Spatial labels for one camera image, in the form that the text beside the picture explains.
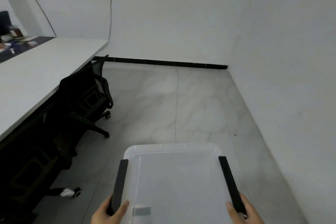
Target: person's right thumb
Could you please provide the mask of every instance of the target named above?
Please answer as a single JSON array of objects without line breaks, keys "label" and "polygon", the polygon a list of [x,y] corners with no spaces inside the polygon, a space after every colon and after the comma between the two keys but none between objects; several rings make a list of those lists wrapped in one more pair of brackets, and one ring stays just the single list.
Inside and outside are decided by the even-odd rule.
[{"label": "person's right thumb", "polygon": [[111,217],[114,219],[114,223],[120,223],[121,222],[121,219],[124,217],[126,211],[127,211],[127,208],[128,208],[128,205],[129,205],[129,201],[127,200],[126,202],[124,202],[120,207],[119,209],[116,211],[116,213]]},{"label": "person's right thumb", "polygon": [[242,223],[241,219],[239,218],[239,215],[234,209],[232,203],[226,202],[225,205],[226,205],[227,212],[229,213],[230,218],[232,219],[233,224],[241,224]]}]

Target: floor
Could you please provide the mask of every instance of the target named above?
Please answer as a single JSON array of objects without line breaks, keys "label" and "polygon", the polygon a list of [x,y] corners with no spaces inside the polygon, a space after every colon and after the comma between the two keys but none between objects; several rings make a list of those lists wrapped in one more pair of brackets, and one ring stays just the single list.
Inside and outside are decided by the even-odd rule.
[{"label": "floor", "polygon": [[136,144],[212,142],[227,157],[238,189],[265,223],[306,223],[267,149],[257,125],[226,70],[107,62],[114,107],[88,131],[78,156],[53,187],[81,187],[78,198],[44,197],[35,223],[89,224],[112,193],[120,159]]}]

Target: baseboard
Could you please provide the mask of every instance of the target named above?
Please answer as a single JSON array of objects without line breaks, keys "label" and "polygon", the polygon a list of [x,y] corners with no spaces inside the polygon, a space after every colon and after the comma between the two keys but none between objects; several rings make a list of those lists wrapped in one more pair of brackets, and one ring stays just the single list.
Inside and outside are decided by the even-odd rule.
[{"label": "baseboard", "polygon": [[[95,56],[92,60],[99,60],[99,56]],[[227,65],[191,63],[191,62],[175,62],[175,61],[162,61],[162,60],[149,60],[149,59],[125,59],[108,57],[106,61],[109,62],[122,62],[134,64],[147,64],[147,65],[160,65],[160,66],[177,66],[177,67],[195,67],[195,68],[209,68],[209,69],[227,69]]]}]

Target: computer monitor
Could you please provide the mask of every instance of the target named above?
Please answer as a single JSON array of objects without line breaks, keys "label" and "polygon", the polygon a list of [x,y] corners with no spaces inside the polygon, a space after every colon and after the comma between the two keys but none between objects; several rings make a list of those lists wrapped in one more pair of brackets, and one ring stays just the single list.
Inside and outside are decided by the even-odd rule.
[{"label": "computer monitor", "polygon": [[12,25],[8,11],[0,12],[0,35],[9,33],[9,26]]}]

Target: white plastic lid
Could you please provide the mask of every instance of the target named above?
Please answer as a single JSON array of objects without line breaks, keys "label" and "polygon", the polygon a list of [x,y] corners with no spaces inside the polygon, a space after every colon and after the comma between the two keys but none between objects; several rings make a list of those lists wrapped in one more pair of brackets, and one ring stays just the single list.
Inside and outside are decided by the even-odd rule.
[{"label": "white plastic lid", "polygon": [[128,148],[122,223],[231,223],[230,195],[216,144],[155,144]]}]

